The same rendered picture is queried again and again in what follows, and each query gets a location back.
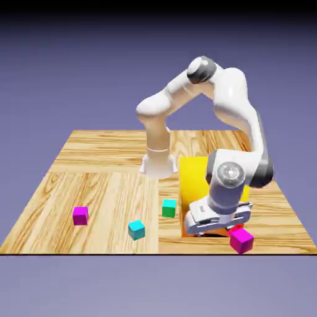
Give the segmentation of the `small magenta cube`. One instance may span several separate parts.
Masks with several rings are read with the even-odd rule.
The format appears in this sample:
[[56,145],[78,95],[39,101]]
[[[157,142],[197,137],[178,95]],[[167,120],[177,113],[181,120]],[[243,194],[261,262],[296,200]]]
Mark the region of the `small magenta cube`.
[[87,225],[89,220],[88,207],[75,207],[72,213],[74,225]]
[[254,236],[244,228],[235,230],[230,235],[230,246],[238,253],[249,252],[253,248]]

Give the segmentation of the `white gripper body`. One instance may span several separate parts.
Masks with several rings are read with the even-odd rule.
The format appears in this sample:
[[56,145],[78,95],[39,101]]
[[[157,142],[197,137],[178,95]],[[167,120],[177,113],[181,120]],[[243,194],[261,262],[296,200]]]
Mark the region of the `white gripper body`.
[[239,202],[232,214],[222,215],[210,207],[210,197],[205,196],[189,205],[185,215],[185,233],[195,235],[199,232],[208,232],[220,228],[232,228],[237,224],[244,224],[251,216],[251,202]]

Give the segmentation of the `small green cube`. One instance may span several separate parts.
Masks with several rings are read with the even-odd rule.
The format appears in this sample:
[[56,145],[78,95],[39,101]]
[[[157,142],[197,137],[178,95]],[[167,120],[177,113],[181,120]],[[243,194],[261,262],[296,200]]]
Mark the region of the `small green cube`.
[[174,218],[176,214],[176,199],[164,199],[162,203],[162,216]]

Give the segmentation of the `small cyan cube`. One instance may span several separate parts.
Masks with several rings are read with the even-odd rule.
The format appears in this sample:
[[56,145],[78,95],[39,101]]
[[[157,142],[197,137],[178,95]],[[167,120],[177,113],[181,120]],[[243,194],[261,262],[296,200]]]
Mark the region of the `small cyan cube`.
[[128,223],[128,234],[134,240],[145,237],[145,225],[140,220]]

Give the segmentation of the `large yellow box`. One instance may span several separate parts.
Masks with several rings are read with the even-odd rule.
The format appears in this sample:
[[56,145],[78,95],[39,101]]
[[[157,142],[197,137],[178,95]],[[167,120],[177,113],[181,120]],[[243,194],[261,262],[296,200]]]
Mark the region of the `large yellow box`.
[[[185,233],[184,219],[189,211],[189,205],[210,197],[210,207],[216,213],[232,214],[239,202],[249,202],[250,188],[245,184],[245,175],[241,167],[232,162],[220,164],[215,173],[208,157],[180,158],[180,204],[182,214],[182,235],[195,236]],[[224,235],[229,228],[220,228],[205,233]]]

